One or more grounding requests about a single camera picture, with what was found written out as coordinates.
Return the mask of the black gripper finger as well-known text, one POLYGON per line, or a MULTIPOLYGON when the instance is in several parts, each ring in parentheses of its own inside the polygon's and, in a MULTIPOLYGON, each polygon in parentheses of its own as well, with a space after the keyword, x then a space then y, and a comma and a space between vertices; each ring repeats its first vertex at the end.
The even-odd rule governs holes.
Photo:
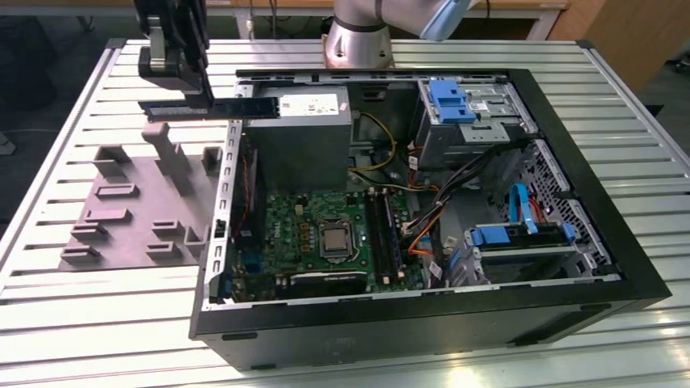
MULTIPOLYGON (((149 46, 141 50, 138 71, 139 76, 145 80, 167 89, 169 80, 174 72, 173 55, 169 53, 167 44, 169 32, 161 27, 161 22, 157 18, 151 19, 150 23, 153 24, 153 30, 151 32, 145 32, 145 35, 149 37, 149 46)), ((211 109, 215 102, 213 90, 210 95, 193 95, 185 92, 183 94, 190 108, 202 112, 211 109)))
POLYGON ((210 95, 211 85, 207 74, 210 40, 206 30, 173 28, 167 41, 174 65, 167 89, 193 95, 210 95))

